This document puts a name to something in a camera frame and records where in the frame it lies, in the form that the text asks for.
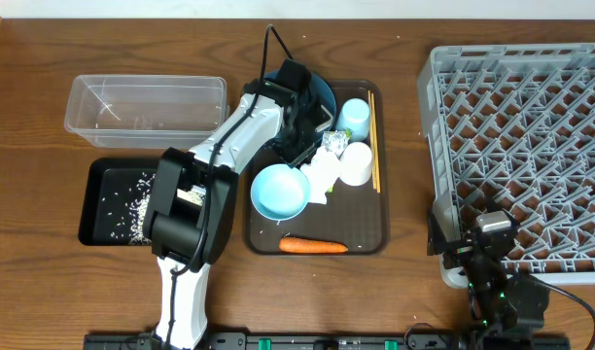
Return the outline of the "pink cup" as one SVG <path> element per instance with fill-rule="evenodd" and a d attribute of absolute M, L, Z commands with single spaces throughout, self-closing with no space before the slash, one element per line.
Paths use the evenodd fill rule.
<path fill-rule="evenodd" d="M 362 142 L 350 143 L 340 158 L 340 180 L 358 187 L 371 177 L 373 155 L 370 147 Z"/>

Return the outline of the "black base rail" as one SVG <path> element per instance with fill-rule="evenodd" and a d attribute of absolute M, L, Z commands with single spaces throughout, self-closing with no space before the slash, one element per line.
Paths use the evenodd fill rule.
<path fill-rule="evenodd" d="M 409 336 L 274 335 L 216 332 L 195 350 L 447 350 L 447 349 L 568 349 L 568 339 L 541 336 L 533 340 L 485 337 L 474 341 L 452 334 L 413 333 Z"/>

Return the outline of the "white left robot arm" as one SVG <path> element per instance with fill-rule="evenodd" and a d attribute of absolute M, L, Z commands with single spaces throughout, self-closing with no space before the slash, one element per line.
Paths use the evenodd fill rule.
<path fill-rule="evenodd" d="M 210 269 L 228 243 L 240 174 L 259 149 L 268 147 L 296 167 L 335 117 L 330 85 L 286 59 L 243 87 L 236 109 L 206 140 L 186 152 L 163 153 L 143 221 L 162 284 L 152 348 L 194 349 L 204 337 Z"/>

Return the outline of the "black plastic tray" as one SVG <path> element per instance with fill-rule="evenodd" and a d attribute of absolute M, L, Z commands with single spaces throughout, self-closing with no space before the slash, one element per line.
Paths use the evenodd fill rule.
<path fill-rule="evenodd" d="M 193 249 L 200 205 L 179 198 L 201 179 L 177 151 L 160 158 L 104 157 L 89 168 L 78 238 L 86 246 L 180 244 Z"/>

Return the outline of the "wooden chopstick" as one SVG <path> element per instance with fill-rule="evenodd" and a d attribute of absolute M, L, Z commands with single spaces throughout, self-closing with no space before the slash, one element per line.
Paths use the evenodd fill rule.
<path fill-rule="evenodd" d="M 373 174 L 372 179 L 374 188 L 377 193 L 381 193 L 380 170 L 379 170 L 379 151 L 377 144 L 377 126 L 376 126 L 376 111 L 375 111 L 375 96 L 372 91 L 368 91 L 369 106 L 370 106 L 370 134 L 371 134 L 371 150 L 373 152 Z"/>
<path fill-rule="evenodd" d="M 377 165 L 377 156 L 376 156 L 376 150 L 375 150 L 375 146 L 376 146 L 376 141 L 375 141 L 375 135 L 374 135 L 374 129 L 375 129 L 375 124 L 374 124 L 374 106 L 373 106 L 373 95 L 371 90 L 369 89 L 367 91 L 367 103 L 368 103 L 368 107 L 369 107 L 369 146 L 370 146 L 370 150 L 371 150 L 371 155 L 372 155 L 372 163 L 371 163 L 371 180 L 372 180 L 372 186 L 373 189 L 376 190 L 379 193 L 379 185 L 378 185 L 378 180 L 377 180 L 377 170 L 376 170 L 376 165 Z"/>

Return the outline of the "orange carrot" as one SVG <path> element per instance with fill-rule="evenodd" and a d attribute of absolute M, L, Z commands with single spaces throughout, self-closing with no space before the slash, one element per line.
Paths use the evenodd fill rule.
<path fill-rule="evenodd" d="M 348 251 L 348 248 L 340 243 L 289 236 L 280 240 L 279 248 L 283 252 L 295 254 L 344 254 Z"/>

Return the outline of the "grey dishwasher rack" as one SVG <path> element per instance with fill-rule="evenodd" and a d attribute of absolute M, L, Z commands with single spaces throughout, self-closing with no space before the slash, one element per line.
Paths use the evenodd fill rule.
<path fill-rule="evenodd" d="M 437 47 L 418 92 L 446 238 L 490 196 L 520 224 L 506 269 L 595 285 L 595 43 Z"/>

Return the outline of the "light blue small bowl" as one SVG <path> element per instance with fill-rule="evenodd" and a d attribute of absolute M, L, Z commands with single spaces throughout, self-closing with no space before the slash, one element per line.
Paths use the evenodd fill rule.
<path fill-rule="evenodd" d="M 272 164 L 260 171 L 252 183 L 250 198 L 254 208 L 272 221 L 296 217 L 306 207 L 310 184 L 297 168 Z"/>

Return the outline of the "brown serving tray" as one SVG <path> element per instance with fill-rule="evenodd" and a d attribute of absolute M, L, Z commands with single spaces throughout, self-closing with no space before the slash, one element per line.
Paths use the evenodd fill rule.
<path fill-rule="evenodd" d="M 327 195 L 327 204 L 309 203 L 296 217 L 272 221 L 253 206 L 250 188 L 256 175 L 281 159 L 271 150 L 259 151 L 244 171 L 244 243 L 260 255 L 279 256 L 280 240 L 287 236 L 342 243 L 350 255 L 373 255 L 389 238 L 388 194 L 367 182 L 359 187 L 338 180 Z"/>

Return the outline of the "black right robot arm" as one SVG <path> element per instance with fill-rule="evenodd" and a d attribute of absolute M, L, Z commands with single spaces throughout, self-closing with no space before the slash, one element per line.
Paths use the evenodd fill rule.
<path fill-rule="evenodd" d="M 472 317 L 479 323 L 464 336 L 468 349 L 530 349 L 544 325 L 549 289 L 529 275 L 507 273 L 501 260 L 513 249 L 519 228 L 490 200 L 487 211 L 456 240 L 446 238 L 434 210 L 428 212 L 428 254 L 446 268 L 460 267 L 467 279 Z"/>

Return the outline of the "white crumpled napkin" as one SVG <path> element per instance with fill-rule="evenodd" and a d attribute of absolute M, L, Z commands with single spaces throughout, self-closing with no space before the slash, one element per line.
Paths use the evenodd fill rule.
<path fill-rule="evenodd" d="M 341 165 L 336 154 L 325 147 L 320 147 L 312 160 L 303 164 L 299 170 L 310 185 L 309 202 L 326 204 L 328 202 L 326 193 L 340 176 Z"/>

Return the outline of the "spilled rice grains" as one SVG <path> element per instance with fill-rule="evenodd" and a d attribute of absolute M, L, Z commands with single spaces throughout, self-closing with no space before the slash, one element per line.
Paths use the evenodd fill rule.
<path fill-rule="evenodd" d="M 143 222 L 155 181 L 150 169 L 110 169 L 99 195 L 94 237 L 101 244 L 147 246 Z"/>

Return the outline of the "light blue cup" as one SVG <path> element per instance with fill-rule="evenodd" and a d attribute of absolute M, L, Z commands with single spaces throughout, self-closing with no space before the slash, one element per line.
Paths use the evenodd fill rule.
<path fill-rule="evenodd" d="M 351 142 L 362 142 L 368 137 L 370 108 L 365 100 L 352 98 L 341 107 L 335 129 L 349 131 Z"/>

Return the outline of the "foil snack wrapper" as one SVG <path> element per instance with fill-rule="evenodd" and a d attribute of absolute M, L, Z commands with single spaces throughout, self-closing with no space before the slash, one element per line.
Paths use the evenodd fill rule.
<path fill-rule="evenodd" d="M 331 152 L 340 158 L 350 143 L 350 130 L 325 131 L 322 138 L 322 146 L 326 151 Z"/>

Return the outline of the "clear plastic bin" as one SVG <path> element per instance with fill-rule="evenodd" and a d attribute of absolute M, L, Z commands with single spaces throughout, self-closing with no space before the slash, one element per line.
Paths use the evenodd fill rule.
<path fill-rule="evenodd" d="M 64 126 L 97 148 L 189 149 L 228 117 L 221 77 L 80 75 Z"/>

